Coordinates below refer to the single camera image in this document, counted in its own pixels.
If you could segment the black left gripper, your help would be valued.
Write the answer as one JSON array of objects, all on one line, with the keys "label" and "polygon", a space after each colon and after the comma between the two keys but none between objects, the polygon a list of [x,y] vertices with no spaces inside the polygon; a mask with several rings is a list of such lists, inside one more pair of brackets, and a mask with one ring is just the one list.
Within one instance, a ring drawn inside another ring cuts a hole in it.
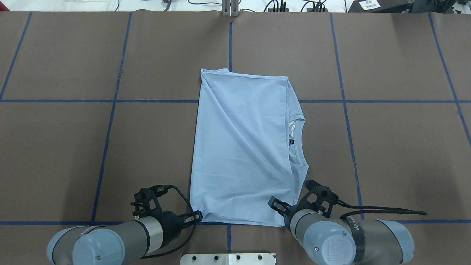
[{"label": "black left gripper", "polygon": [[202,212],[200,210],[182,215],[176,215],[171,211],[164,211],[160,218],[160,225],[163,230],[163,242],[160,248],[165,248],[166,246],[176,242],[180,237],[182,230],[201,221]]}]

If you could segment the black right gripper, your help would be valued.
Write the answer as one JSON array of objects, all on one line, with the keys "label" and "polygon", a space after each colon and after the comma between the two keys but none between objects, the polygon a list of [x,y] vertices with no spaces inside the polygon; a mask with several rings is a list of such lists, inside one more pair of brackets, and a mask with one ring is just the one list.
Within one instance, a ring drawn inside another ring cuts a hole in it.
[{"label": "black right gripper", "polygon": [[291,206],[290,204],[283,202],[274,196],[271,196],[269,199],[268,206],[283,216],[285,227],[288,229],[290,228],[291,220],[296,213],[303,209],[309,209],[309,203],[298,203]]}]

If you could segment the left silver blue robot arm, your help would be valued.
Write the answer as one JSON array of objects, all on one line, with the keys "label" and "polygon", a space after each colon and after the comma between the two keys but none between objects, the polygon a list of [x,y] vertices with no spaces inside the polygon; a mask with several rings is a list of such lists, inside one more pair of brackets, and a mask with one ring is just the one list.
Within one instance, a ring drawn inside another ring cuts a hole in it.
[{"label": "left silver blue robot arm", "polygon": [[155,255],[201,219],[199,210],[182,215],[164,211],[159,218],[146,216],[119,225],[71,227],[52,237],[46,255],[53,265],[127,265]]}]

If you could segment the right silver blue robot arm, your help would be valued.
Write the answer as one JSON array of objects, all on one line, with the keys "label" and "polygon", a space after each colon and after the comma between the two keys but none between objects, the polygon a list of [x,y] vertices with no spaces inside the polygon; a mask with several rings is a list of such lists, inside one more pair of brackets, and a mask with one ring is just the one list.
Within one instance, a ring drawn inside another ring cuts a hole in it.
[{"label": "right silver blue robot arm", "polygon": [[275,197],[268,205],[284,217],[293,238],[317,265],[404,265],[414,257],[412,235],[399,222],[329,219]]}]

